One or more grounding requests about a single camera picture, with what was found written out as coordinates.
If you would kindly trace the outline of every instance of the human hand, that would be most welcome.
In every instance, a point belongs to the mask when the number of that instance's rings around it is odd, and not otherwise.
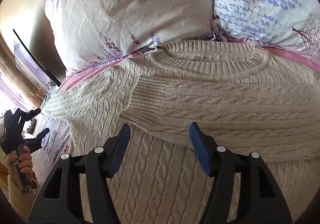
[[[34,178],[33,176],[33,164],[32,164],[32,157],[30,155],[29,147],[23,148],[25,153],[19,156],[19,160],[21,163],[18,164],[19,168],[21,168],[20,172],[28,173],[29,174],[29,181],[31,182]],[[17,160],[17,155],[8,154],[6,159],[6,166],[8,168],[9,175],[12,181],[17,184],[17,180],[15,179],[15,174],[13,173],[12,164]]]

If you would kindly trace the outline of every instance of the ribbed collar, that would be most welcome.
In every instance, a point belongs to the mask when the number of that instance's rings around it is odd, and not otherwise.
[[[184,54],[193,54],[197,60],[184,60]],[[202,62],[207,54],[215,54],[217,59]],[[226,81],[242,79],[264,70],[270,60],[269,52],[254,44],[234,44],[212,41],[188,40],[164,44],[150,55],[156,66],[169,69],[194,79]]]

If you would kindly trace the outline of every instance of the sweater neckline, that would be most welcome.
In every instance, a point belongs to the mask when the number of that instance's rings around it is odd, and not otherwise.
[[[170,53],[176,53],[179,57],[183,52],[212,52],[225,55],[246,56],[251,55],[242,61],[225,62],[199,62],[188,61],[170,57]],[[264,70],[270,61],[270,54],[267,50],[255,47],[255,44],[234,44],[212,41],[187,40],[163,44],[156,48],[150,55],[151,61],[156,66],[169,69],[194,79],[210,81],[226,81],[242,79],[249,75]]]

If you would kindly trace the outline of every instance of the bedding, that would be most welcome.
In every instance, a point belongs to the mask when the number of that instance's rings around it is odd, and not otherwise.
[[[59,157],[63,153],[72,153],[69,125],[45,115],[36,134],[47,127],[50,132],[42,140],[42,148],[32,153],[33,170],[40,185],[47,179]]]
[[[214,0],[213,24],[219,40],[255,40],[320,65],[318,0]]]
[[[64,81],[62,82],[61,86],[59,87],[58,92],[69,90],[72,87],[83,83],[85,80],[88,80],[88,79],[94,77],[99,72],[101,72],[111,66],[115,66],[115,65],[119,64],[120,62],[122,62],[126,58],[136,58],[141,55],[142,55],[141,53],[134,51],[132,54],[129,54],[125,57],[122,57],[116,62],[108,63],[107,65],[97,64],[96,66],[89,68],[88,70],[84,70],[84,71],[76,73],[74,75],[67,76],[64,79]]]
[[[130,123],[125,159],[108,180],[123,223],[199,221],[212,180],[188,143],[194,120],[218,144],[257,150],[296,220],[320,185],[318,88],[311,69],[255,45],[182,41],[101,71],[52,97],[45,112],[70,124],[73,156]],[[89,220],[85,182],[81,190]]]
[[[55,46],[72,75],[145,46],[213,38],[212,0],[47,0]]]
[[[315,73],[320,73],[320,65],[313,62],[310,59],[307,59],[306,57],[294,53],[294,52],[290,52],[281,48],[275,48],[275,47],[264,47],[264,49],[268,50],[271,54],[279,56],[279,57],[283,57],[283,58],[287,58],[291,61],[303,64],[305,66],[307,66],[308,68],[312,69]]]

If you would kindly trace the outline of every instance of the sweater sleeve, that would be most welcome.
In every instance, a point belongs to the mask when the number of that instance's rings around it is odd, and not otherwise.
[[[86,80],[84,84],[77,85],[70,90],[57,93],[52,96],[42,112],[54,119],[68,122],[70,119],[78,120],[92,106],[92,100],[108,90],[112,83],[110,71],[100,73],[102,77]]]
[[[37,183],[37,190],[33,189],[26,194],[22,194],[19,187],[12,181],[11,177],[8,176],[9,202],[25,222],[28,220],[33,202],[40,189],[38,182],[35,182]]]
[[[119,118],[148,134],[193,148],[189,126],[232,152],[266,162],[320,156],[317,85],[232,84],[140,75]]]

